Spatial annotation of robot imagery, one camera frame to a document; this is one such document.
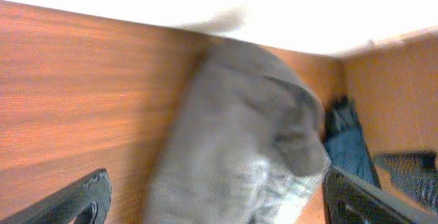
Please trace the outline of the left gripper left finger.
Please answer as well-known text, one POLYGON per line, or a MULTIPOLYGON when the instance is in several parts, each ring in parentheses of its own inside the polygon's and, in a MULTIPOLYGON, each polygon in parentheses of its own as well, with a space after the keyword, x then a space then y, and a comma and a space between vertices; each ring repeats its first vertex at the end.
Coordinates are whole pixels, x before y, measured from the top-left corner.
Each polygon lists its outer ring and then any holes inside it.
POLYGON ((104 223, 112 203, 106 169, 97 169, 35 204, 6 217, 10 223, 104 223))

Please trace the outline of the grey shorts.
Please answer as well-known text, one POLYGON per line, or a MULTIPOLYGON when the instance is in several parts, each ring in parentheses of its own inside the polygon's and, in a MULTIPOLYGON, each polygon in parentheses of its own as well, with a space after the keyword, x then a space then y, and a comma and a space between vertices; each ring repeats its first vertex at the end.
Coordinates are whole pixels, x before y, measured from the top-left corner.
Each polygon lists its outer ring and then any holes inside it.
POLYGON ((215 46, 185 91, 145 223, 293 223, 331 161, 314 92, 274 54, 215 46))

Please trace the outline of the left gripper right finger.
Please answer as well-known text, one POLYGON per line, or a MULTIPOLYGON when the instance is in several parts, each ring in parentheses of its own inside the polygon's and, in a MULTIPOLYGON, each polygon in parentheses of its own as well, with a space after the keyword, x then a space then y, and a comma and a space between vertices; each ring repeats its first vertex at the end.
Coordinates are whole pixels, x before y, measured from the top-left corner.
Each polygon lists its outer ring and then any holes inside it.
POLYGON ((337 167, 323 181, 326 222, 375 224, 437 224, 427 214, 337 167))

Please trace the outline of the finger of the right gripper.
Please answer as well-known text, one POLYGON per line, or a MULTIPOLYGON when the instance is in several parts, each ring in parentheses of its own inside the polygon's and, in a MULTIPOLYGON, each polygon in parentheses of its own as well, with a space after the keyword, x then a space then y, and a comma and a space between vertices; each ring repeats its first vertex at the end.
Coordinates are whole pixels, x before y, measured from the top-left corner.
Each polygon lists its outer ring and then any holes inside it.
POLYGON ((375 155, 374 163, 391 183, 422 207, 437 213, 437 152, 408 151, 375 155))

